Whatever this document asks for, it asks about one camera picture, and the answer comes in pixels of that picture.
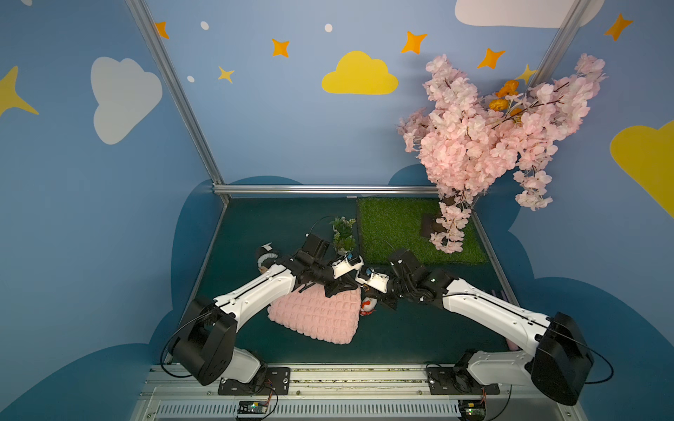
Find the white cat plush keychain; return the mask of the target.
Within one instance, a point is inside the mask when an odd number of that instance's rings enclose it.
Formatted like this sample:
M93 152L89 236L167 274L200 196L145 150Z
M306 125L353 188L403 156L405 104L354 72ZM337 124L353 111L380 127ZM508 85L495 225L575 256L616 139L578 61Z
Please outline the white cat plush keychain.
M368 316L372 314L377 306L377 298L365 298L362 301L361 309L359 311L361 316Z

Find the pink knitted bag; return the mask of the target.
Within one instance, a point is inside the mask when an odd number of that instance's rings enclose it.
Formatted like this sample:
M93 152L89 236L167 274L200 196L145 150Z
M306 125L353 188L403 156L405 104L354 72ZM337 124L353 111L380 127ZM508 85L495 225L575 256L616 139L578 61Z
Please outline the pink knitted bag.
M328 298L323 285L291 292L268 308L272 322L314 340L346 345L359 324L361 293L348 290Z

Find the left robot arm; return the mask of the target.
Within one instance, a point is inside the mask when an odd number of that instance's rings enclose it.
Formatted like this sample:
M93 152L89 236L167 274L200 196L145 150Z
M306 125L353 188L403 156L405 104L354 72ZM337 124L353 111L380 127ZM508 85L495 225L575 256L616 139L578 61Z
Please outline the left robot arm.
M240 328L275 300L322 285L330 296L357 289L355 273L363 258L349 252L330 261L325 258L330 243L308 234L303 247L293 255L282 255L270 243L256 251L261 275L234 291L208 298L196 296L160 354L165 365L169 355L201 385L219 379L242 384L260 381L265 369L251 352L235 346Z

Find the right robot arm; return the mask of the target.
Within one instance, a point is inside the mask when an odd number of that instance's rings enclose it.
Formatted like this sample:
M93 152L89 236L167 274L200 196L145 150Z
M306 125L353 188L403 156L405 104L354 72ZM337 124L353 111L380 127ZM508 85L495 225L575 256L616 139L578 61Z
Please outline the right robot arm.
M366 271L372 289L459 314L516 345L510 352L466 352L453 367L459 379L472 386L533 386L561 405L579 401L594 358L572 317L562 312L549 317L508 303L442 268L427 269L409 250L398 250L389 261L388 274Z

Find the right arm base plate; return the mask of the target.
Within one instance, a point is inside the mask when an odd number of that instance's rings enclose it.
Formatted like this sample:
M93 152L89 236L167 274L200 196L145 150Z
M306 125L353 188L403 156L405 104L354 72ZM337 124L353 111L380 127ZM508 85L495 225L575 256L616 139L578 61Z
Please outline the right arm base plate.
M430 393L434 396L450 395L498 395L498 384L481 385L474 381L467 373L456 371L453 367L444 367L429 364L424 368Z

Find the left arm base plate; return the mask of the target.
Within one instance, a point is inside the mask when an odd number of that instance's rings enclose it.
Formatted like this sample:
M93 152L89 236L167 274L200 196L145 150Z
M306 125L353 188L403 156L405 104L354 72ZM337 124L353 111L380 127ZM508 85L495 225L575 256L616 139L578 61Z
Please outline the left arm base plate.
M262 396L274 391L277 396L287 396L291 383L291 369L288 367L261 368L250 382L233 379L221 380L219 396Z

